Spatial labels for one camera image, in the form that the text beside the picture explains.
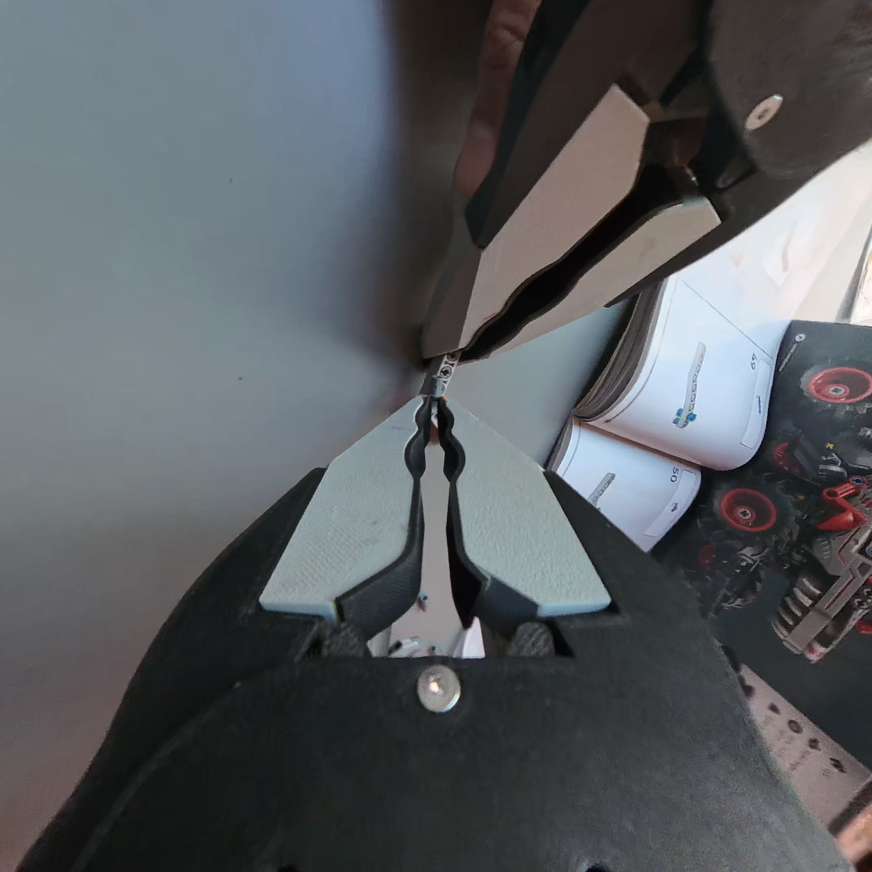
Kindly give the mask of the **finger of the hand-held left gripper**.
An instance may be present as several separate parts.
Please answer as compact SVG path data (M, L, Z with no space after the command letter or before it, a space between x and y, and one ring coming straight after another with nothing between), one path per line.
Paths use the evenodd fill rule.
M713 231L721 219L704 197L663 205L609 245L590 253L591 241L526 284L469 344L470 357L490 357L554 332L599 311Z
M649 116L612 85L485 249L454 220L422 328L425 359L467 348L529 279L557 263L629 195Z

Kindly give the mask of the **person's left hand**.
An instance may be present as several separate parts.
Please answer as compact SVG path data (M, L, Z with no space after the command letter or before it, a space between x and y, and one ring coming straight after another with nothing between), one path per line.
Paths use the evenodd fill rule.
M477 65L476 95L453 183L470 198L493 165L511 83L540 1L494 1Z

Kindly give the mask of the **white instruction booklet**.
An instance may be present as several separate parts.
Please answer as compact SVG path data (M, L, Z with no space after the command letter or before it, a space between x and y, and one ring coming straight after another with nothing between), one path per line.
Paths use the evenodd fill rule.
M759 449L796 308L725 277L668 278L638 299L548 469L651 551L692 506L705 469L733 470Z

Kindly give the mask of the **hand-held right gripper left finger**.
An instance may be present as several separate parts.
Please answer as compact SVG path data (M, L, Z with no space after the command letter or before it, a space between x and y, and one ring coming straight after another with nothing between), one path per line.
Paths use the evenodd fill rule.
M337 456L269 577L267 611L349 624L366 641L420 593L428 398L407 402Z

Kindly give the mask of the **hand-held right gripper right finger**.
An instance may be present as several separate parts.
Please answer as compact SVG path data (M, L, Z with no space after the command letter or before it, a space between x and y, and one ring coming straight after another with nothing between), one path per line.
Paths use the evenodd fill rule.
M544 469L471 412L436 402L452 598L465 628L508 637L527 622L612 603Z

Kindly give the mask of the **monster truck lego box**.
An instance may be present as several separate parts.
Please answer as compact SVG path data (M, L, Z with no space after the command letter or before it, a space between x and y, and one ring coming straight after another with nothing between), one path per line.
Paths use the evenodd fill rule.
M772 756L830 834L870 823L870 328L793 321L759 450L655 549L692 586Z

